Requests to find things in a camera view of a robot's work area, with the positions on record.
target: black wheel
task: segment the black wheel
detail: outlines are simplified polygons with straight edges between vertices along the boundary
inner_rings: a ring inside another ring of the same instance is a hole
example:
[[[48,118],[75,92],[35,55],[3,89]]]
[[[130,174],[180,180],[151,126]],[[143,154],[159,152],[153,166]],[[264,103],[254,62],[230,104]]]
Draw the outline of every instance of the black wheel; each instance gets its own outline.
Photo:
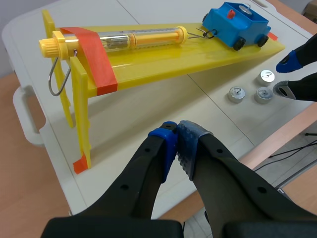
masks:
[[[258,47],[262,47],[268,41],[268,36],[262,36],[258,41]]]
[[[208,13],[203,17],[203,22],[204,22],[204,20],[206,19],[207,15],[208,15]]]
[[[235,51],[238,51],[238,50],[240,50],[240,49],[244,46],[245,43],[246,43],[246,39],[244,39],[243,37],[240,37],[240,38],[234,43],[233,49],[234,49]]]

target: black cable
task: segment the black cable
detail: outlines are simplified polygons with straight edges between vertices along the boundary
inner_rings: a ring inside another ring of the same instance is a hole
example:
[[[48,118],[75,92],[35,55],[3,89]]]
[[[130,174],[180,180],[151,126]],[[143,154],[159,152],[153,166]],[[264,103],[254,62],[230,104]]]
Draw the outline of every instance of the black cable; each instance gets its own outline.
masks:
[[[298,148],[296,148],[296,149],[288,150],[288,151],[285,151],[285,152],[282,152],[282,153],[279,153],[279,154],[276,154],[276,155],[271,155],[271,156],[268,157],[268,159],[273,158],[273,157],[275,157],[275,156],[287,154],[287,153],[289,153],[289,152],[293,152],[293,151],[298,150],[298,149],[304,149],[304,148],[307,148],[307,147],[310,147],[310,146],[313,146],[313,145],[317,145],[317,143],[314,143],[314,144],[311,144],[311,145],[308,144],[308,145],[301,146],[301,147],[298,147]]]
[[[286,159],[288,159],[288,158],[292,157],[293,155],[295,155],[296,153],[300,152],[300,151],[301,151],[301,150],[303,150],[304,148],[306,148],[306,147],[308,147],[308,146],[310,146],[310,145],[314,144],[316,141],[317,141],[317,140],[314,140],[313,142],[309,143],[308,145],[304,146],[304,147],[303,147],[303,148],[301,148],[301,149],[298,149],[298,150],[297,150],[297,151],[295,151],[293,154],[291,154],[291,155],[289,155],[289,156],[286,156],[286,157],[285,157],[285,158],[283,158],[283,159],[280,159],[280,160],[275,160],[275,161],[269,162],[269,163],[267,163],[267,164],[265,164],[265,165],[262,165],[261,167],[259,167],[259,168],[257,168],[256,170],[254,170],[254,172],[256,172],[256,171],[258,171],[258,170],[262,169],[263,167],[265,167],[265,166],[267,166],[267,165],[274,164],[274,163],[276,163],[276,162],[280,162],[280,161],[282,161],[282,160],[286,160]]]

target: yellow knob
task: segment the yellow knob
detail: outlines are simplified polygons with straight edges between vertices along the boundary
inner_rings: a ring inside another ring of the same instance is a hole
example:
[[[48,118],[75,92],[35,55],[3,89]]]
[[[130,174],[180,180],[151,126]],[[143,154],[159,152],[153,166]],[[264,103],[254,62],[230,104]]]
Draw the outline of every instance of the yellow knob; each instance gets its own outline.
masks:
[[[59,56],[58,43],[54,38],[40,40],[39,46],[43,57],[56,58]]]

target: yellow stand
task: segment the yellow stand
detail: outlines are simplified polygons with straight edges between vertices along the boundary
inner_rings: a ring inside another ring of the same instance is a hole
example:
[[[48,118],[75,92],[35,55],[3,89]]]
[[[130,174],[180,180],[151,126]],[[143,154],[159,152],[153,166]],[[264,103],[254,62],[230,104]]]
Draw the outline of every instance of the yellow stand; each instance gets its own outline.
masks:
[[[47,10],[43,10],[42,14],[47,38],[52,38],[53,31],[58,31],[59,29],[55,27],[53,19]],[[91,26],[83,28],[95,32],[106,32],[170,28],[180,25],[184,26],[188,32],[201,34],[196,29],[201,27],[200,23]],[[284,48],[285,46],[280,42],[269,39],[262,48],[252,45],[243,47],[236,52],[217,38],[213,38],[212,40],[196,38],[187,40],[182,46],[164,46],[160,48],[153,47],[150,49],[109,52],[108,59],[117,81],[117,91],[119,91],[167,78],[273,55]],[[72,73],[75,119],[79,145],[82,152],[82,158],[74,163],[75,172],[78,174],[91,167],[88,98],[97,96],[97,87],[82,49],[78,48],[77,50],[78,57],[70,57],[70,59],[67,59],[67,62]],[[64,81],[64,73],[60,61],[56,64],[54,74],[58,89],[60,89]],[[66,119],[70,127],[73,127],[74,124],[69,110],[70,102],[66,90],[63,90],[60,94],[60,100]]]
[[[53,31],[56,30],[53,19],[47,10],[42,11],[44,26],[47,38],[53,37]],[[88,121],[88,75],[81,62],[77,57],[70,58],[70,68],[72,73],[72,86],[73,86],[73,102],[76,126],[78,132],[78,140],[82,153],[82,158],[74,163],[74,169],[77,174],[91,168],[90,159],[90,143],[89,143],[89,121]],[[65,75],[61,68],[60,60],[58,60],[54,74],[57,82],[58,89],[64,81]],[[63,105],[66,119],[71,128],[74,127],[73,120],[70,114],[70,102],[68,100],[66,90],[60,94],[60,100]]]

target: cylindrical weight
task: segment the cylindrical weight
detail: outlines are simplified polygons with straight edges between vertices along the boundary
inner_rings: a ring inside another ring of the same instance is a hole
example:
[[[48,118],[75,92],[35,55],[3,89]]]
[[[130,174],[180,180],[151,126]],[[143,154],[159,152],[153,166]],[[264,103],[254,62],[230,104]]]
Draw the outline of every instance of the cylindrical weight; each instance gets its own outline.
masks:
[[[232,87],[228,92],[228,98],[233,103],[240,103],[245,96],[245,91],[240,87]]]
[[[275,75],[270,70],[263,70],[258,76],[257,81],[262,86],[269,86],[275,79]]]
[[[273,91],[269,88],[258,88],[254,99],[260,104],[266,104],[273,98]]]

